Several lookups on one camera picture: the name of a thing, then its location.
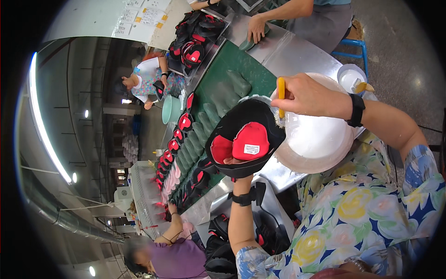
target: black watch strap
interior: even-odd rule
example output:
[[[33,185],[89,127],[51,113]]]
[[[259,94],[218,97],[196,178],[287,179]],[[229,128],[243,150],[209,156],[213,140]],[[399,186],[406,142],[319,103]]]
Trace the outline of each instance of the black watch strap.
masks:
[[[347,120],[347,124],[352,127],[362,127],[362,113],[365,110],[364,100],[357,94],[349,94],[353,104],[353,110],[351,112],[350,120]]]
[[[232,201],[240,204],[240,206],[248,206],[251,205],[253,200],[256,200],[256,195],[254,195],[254,188],[252,187],[249,190],[248,194],[243,194],[239,196],[235,196],[233,192],[229,192],[228,199],[232,198]]]

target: purple shirt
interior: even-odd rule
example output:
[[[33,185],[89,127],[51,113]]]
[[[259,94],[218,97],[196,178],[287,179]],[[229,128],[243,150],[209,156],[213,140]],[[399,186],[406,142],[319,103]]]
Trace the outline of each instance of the purple shirt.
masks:
[[[171,246],[166,243],[154,244],[150,252],[153,268],[159,278],[182,279],[207,276],[204,268],[206,255],[192,240],[178,238]]]

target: floral shirt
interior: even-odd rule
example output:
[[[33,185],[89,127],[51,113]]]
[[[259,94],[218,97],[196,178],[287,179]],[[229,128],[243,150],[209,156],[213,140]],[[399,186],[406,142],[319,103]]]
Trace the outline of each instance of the floral shirt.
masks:
[[[287,251],[256,247],[236,255],[239,278],[306,279],[349,257],[378,275],[404,275],[422,254],[445,204],[445,181],[426,146],[412,148],[402,188],[390,178],[384,143],[365,131],[359,147],[297,191],[302,223]]]

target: gray pants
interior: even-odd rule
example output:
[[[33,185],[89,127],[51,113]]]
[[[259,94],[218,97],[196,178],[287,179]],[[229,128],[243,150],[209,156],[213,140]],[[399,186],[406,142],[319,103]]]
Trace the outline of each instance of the gray pants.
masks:
[[[286,29],[331,53],[351,26],[352,17],[350,4],[313,5],[311,16],[290,20]]]

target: yellow brush handle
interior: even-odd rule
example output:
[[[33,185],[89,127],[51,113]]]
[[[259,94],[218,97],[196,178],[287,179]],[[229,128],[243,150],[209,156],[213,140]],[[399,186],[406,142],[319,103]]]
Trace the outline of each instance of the yellow brush handle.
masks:
[[[277,79],[277,95],[279,99],[285,99],[285,80],[281,77]],[[284,118],[285,112],[282,109],[279,109],[279,117]]]

